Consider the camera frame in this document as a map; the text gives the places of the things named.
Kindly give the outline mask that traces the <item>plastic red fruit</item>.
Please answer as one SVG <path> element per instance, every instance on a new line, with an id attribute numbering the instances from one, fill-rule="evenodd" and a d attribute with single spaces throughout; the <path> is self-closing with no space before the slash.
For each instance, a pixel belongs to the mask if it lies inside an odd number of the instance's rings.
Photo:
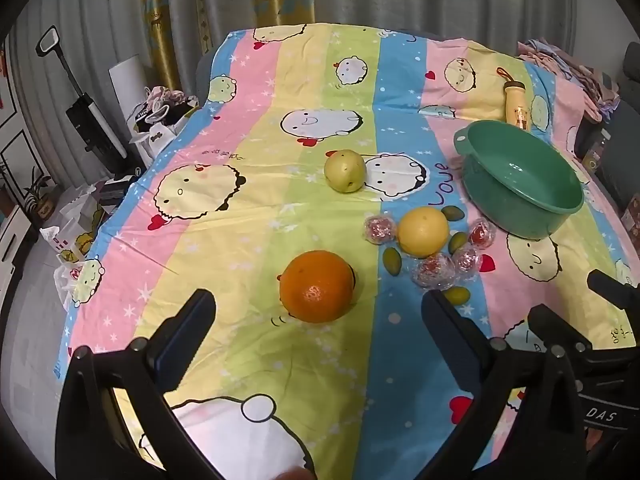
<path id="1" fill-rule="evenodd" d="M 458 277 L 462 280 L 470 280 L 480 272 L 482 266 L 482 255 L 471 244 L 464 244 L 459 247 L 451 256 Z"/>
<path id="2" fill-rule="evenodd" d="M 487 219 L 478 218 L 470 226 L 469 243 L 477 250 L 484 250 L 494 244 L 497 228 Z"/>
<path id="3" fill-rule="evenodd" d="M 412 280 L 424 289 L 447 289 L 457 277 L 454 263 L 442 252 L 418 260 L 411 272 Z"/>
<path id="4" fill-rule="evenodd" d="M 363 236 L 372 244 L 383 245 L 393 242 L 396 233 L 396 222 L 388 214 L 372 214 L 363 222 Z"/>

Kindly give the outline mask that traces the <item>grey sofa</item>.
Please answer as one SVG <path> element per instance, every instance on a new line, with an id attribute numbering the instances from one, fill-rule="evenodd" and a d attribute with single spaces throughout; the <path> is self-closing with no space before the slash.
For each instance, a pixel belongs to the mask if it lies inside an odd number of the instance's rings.
<path id="1" fill-rule="evenodd" d="M 605 195 L 621 217 L 632 202 L 639 203 L 639 44 L 628 44 L 623 60 L 623 78 L 618 83 L 620 105 L 609 122 L 596 126 L 584 119 L 577 133 L 575 153 L 583 158 L 602 129 L 606 142 L 596 176 Z"/>

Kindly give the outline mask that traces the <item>yellow grapefruit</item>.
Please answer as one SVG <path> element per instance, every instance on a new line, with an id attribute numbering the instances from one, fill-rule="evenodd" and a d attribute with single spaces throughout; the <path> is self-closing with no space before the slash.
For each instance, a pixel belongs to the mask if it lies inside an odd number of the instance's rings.
<path id="1" fill-rule="evenodd" d="M 449 236 L 448 220 L 433 207 L 411 209 L 399 221 L 397 239 L 400 248 L 416 258 L 439 252 Z"/>

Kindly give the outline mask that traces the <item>green plastic basin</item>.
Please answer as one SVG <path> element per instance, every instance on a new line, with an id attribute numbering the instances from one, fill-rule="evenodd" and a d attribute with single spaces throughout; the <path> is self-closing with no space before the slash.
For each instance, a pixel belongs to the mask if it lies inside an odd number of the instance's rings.
<path id="1" fill-rule="evenodd" d="M 518 127 L 479 120 L 454 134 L 462 183 L 475 207 L 498 228 L 541 240 L 584 204 L 574 169 L 557 150 Z"/>

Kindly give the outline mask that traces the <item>orange fruit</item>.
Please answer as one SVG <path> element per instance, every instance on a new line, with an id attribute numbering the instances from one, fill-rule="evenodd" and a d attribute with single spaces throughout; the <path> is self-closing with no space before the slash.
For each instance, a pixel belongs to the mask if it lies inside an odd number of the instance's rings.
<path id="1" fill-rule="evenodd" d="M 336 321 L 352 308 L 356 288 L 354 269 L 326 250 L 303 252 L 279 276 L 282 306 L 306 323 Z"/>

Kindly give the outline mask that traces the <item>white plastic bag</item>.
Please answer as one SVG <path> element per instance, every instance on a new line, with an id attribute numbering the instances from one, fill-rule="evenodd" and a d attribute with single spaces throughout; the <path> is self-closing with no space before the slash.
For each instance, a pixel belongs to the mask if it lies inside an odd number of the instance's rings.
<path id="1" fill-rule="evenodd" d="M 40 229 L 60 263 L 53 279 L 65 310 L 86 304 L 104 274 L 102 263 L 90 258 L 89 252 L 107 213 L 98 202 L 94 184 L 75 188 L 74 192 L 73 199 L 60 210 L 58 223 Z"/>

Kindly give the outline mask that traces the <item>white tv cabinet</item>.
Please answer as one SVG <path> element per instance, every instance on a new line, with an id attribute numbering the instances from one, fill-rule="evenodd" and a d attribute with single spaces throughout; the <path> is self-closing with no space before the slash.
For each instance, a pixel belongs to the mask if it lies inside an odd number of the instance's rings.
<path id="1" fill-rule="evenodd" d="M 32 222 L 19 206 L 1 223 L 1 310 L 6 310 L 12 302 L 17 284 L 21 281 L 25 261 L 38 235 Z"/>

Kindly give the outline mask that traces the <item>pile of folded clothes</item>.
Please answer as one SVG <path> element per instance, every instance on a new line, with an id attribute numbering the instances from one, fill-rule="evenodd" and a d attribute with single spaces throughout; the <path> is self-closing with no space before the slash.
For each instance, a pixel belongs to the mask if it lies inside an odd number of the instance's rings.
<path id="1" fill-rule="evenodd" d="M 582 64 L 544 39 L 518 42 L 518 57 L 581 88 L 585 98 L 585 114 L 594 124 L 609 122 L 620 106 L 620 88 L 610 75 Z"/>

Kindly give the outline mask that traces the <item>yellow cartoon bottle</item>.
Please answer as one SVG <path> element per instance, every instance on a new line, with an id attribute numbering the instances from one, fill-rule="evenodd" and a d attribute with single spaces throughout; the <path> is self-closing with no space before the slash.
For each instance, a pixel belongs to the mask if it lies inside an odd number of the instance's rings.
<path id="1" fill-rule="evenodd" d="M 506 123 L 524 131 L 530 131 L 532 123 L 526 102 L 525 84 L 515 80 L 503 67 L 498 67 L 496 73 L 504 79 L 504 118 L 506 118 Z"/>

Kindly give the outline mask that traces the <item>green pear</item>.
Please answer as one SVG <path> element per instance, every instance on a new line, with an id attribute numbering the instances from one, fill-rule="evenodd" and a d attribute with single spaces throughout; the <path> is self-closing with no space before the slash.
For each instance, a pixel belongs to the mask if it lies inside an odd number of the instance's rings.
<path id="1" fill-rule="evenodd" d="M 343 194 L 359 191 L 367 177 L 362 156 L 352 150 L 327 152 L 323 171 L 328 185 Z"/>

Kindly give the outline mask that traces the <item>colourful cartoon striped bedsheet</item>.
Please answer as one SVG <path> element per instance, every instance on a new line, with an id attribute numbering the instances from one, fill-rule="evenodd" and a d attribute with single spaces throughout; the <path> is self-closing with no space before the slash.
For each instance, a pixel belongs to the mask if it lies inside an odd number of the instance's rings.
<path id="1" fill-rule="evenodd" d="M 454 134 L 504 122 L 503 67 L 526 87 L 528 133 L 574 169 L 584 204 L 553 234 L 498 228 L 462 183 Z M 61 479 L 602 479 L 639 474 L 639 428 L 594 429 L 564 412 L 567 358 L 530 330 L 545 304 L 594 350 L 639 348 L 639 307 L 620 310 L 588 274 L 639 287 L 637 246 L 582 168 L 582 89 L 471 40 L 301 24 L 238 30 L 209 69 L 208 97 L 100 227 L 104 274 L 68 307 L 55 373 Z M 359 191 L 326 182 L 329 151 L 366 164 Z M 457 206 L 450 238 L 496 228 L 455 307 L 489 340 L 479 393 L 461 390 L 421 314 L 416 258 L 363 236 L 372 214 Z M 383 266 L 387 247 L 402 269 Z M 279 276 L 326 250 L 355 271 L 352 308 L 306 323 Z M 180 385 L 159 393 L 149 340 L 197 289 L 216 318 Z"/>

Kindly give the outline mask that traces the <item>black white shopping bag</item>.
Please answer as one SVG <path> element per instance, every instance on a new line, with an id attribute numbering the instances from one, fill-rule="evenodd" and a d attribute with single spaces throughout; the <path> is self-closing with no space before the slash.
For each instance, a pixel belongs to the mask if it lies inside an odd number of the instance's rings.
<path id="1" fill-rule="evenodd" d="M 145 98 L 132 110 L 131 140 L 146 168 L 178 136 L 198 109 L 198 98 L 164 86 L 145 89 Z"/>

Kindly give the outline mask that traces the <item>black white floor vacuum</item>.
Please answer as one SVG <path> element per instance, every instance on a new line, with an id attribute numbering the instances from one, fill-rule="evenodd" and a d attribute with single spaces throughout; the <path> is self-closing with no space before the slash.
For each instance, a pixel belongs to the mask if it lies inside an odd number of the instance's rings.
<path id="1" fill-rule="evenodd" d="M 123 176 L 134 170 L 129 153 L 115 131 L 106 121 L 94 99 L 83 92 L 61 47 L 61 38 L 55 25 L 51 25 L 38 40 L 35 51 L 40 58 L 53 52 L 60 61 L 77 99 L 66 110 L 66 116 L 85 143 L 85 151 L 92 153 L 114 176 Z"/>

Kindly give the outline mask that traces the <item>white cylindrical lamp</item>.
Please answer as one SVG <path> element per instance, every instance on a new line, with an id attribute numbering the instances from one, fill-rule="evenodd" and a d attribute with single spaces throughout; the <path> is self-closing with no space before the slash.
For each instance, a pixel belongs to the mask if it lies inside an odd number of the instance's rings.
<path id="1" fill-rule="evenodd" d="M 146 100 L 146 73 L 139 55 L 127 58 L 108 70 L 115 96 L 125 117 Z"/>

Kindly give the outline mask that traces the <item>grey curtain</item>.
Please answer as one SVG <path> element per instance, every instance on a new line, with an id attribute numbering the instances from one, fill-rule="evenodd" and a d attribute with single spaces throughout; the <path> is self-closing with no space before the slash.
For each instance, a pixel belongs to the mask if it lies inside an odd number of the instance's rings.
<path id="1" fill-rule="evenodd" d="M 35 51 L 51 25 L 81 89 L 118 134 L 127 127 L 110 68 L 137 54 L 151 79 L 191 92 L 201 57 L 228 32 L 257 25 L 252 0 L 1 0 L 1 14 L 17 103 L 44 166 L 65 186 L 94 181 L 104 169 L 66 116 L 75 91 L 60 61 Z M 572 50 L 577 0 L 314 0 L 314 17 L 470 38 L 506 53 L 529 38 Z"/>

